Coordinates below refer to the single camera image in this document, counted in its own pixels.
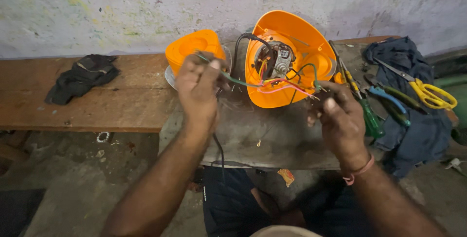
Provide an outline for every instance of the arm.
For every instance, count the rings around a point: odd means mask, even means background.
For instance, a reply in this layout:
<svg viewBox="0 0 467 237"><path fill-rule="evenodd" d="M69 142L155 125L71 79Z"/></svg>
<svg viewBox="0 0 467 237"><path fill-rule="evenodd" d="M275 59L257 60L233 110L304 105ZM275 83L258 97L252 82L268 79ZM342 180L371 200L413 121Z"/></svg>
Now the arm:
<svg viewBox="0 0 467 237"><path fill-rule="evenodd" d="M159 236L178 210L218 118L214 87L220 62L214 60L207 66L197 59L188 56L176 80L184 108L182 129L115 206L102 236Z"/></svg>
<svg viewBox="0 0 467 237"><path fill-rule="evenodd" d="M362 169L370 160L363 143L363 110L350 90L331 82L320 82L335 92L324 102L323 138L336 155L344 174ZM355 177L352 186L360 204L382 236L446 236L400 187L377 165Z"/></svg>

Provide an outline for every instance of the orange plastic cover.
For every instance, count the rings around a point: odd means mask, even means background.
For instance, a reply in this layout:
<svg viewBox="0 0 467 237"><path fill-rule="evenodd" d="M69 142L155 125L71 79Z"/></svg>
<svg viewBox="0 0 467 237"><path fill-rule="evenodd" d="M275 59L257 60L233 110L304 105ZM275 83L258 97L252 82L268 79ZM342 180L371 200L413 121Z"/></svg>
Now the orange plastic cover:
<svg viewBox="0 0 467 237"><path fill-rule="evenodd" d="M216 32L209 29L193 32L175 40L165 49L165 56L175 76L178 75L185 57L196 51L208 51L217 58L225 59Z"/></svg>
<svg viewBox="0 0 467 237"><path fill-rule="evenodd" d="M295 53L296 60L292 67L298 71L303 65L312 63L317 68L318 80L330 80L335 70L336 56L331 46L319 31L304 19L282 10L270 11L264 14L256 23L253 34L261 39L270 41L281 41L289 45ZM251 41L248 44L247 56L245 60L245 80L250 84L260 83L260 74L252 66L255 64L256 54L262 47L259 41ZM287 77L292 78L293 71L287 73ZM305 67L300 75L300 86L308 87L306 92L314 93L313 81L314 69L311 66ZM291 80L297 83L298 78ZM260 88L261 91L270 92L288 85L281 82L278 85ZM261 93L258 88L247 87L251 101L262 108L277 108L288 105L294 96L295 89L284 88L274 93ZM306 94L297 91L293 97L293 103L307 97Z"/></svg>

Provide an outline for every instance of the scissors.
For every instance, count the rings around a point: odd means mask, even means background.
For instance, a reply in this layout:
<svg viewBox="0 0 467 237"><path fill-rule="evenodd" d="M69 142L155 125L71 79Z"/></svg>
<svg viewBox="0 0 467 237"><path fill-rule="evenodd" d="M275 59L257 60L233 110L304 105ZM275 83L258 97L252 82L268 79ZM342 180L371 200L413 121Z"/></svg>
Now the scissors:
<svg viewBox="0 0 467 237"><path fill-rule="evenodd" d="M376 60L381 65L383 65L383 66L387 67L388 69L392 70L394 73L400 75L405 80L407 80L409 82L409 85L415 91L415 93L417 93L420 100L428 108L451 110L455 106L457 106L457 100L451 94L449 94L448 92L446 92L446 91L444 91L444 90L442 90L442 89L440 89L438 87L435 87L433 85L424 84L420 79L413 78L413 77L409 76L407 73L404 73L404 72L402 72L400 70L397 70L394 67L391 67L390 65L384 63L383 61L381 61L381 60L379 60L377 58L373 57L373 59ZM432 92L428 91L428 89L433 90L435 92L438 92L439 94L445 96L448 99L448 101L445 101L445 100L441 99L440 97L436 96Z"/></svg>

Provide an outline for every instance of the white wall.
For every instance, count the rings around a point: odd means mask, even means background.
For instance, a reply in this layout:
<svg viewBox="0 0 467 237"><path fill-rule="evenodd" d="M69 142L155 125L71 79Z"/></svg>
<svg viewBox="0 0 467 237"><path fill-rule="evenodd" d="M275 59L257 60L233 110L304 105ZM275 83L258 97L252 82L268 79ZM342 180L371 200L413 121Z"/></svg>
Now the white wall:
<svg viewBox="0 0 467 237"><path fill-rule="evenodd" d="M222 41L283 9L328 39L409 35L422 54L467 45L467 0L0 0L0 58L163 52L213 29Z"/></svg>

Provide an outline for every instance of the rag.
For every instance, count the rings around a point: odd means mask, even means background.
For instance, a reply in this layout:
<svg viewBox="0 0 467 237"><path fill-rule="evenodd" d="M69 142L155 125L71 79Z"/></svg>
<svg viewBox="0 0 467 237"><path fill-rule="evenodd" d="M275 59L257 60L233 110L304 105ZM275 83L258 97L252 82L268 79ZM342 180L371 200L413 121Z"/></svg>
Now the rag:
<svg viewBox="0 0 467 237"><path fill-rule="evenodd" d="M45 103L66 105L73 97L81 97L92 87L109 83L120 72L112 64L115 59L115 56L91 54L76 61L71 70L60 74Z"/></svg>
<svg viewBox="0 0 467 237"><path fill-rule="evenodd" d="M378 65L373 57L401 70L408 75L433 84L434 72L424 60L409 37L392 37L366 47L363 56L368 62ZM380 66L377 79L386 86L396 88L420 102L429 115L403 106L407 110L410 127L404 127L388 116L383 124L386 135L377 139L374 146L393 154L384 160L386 171L398 179L405 177L419 162L439 159L449 145L452 124L443 109L430 109L420 101L409 83L385 66Z"/></svg>

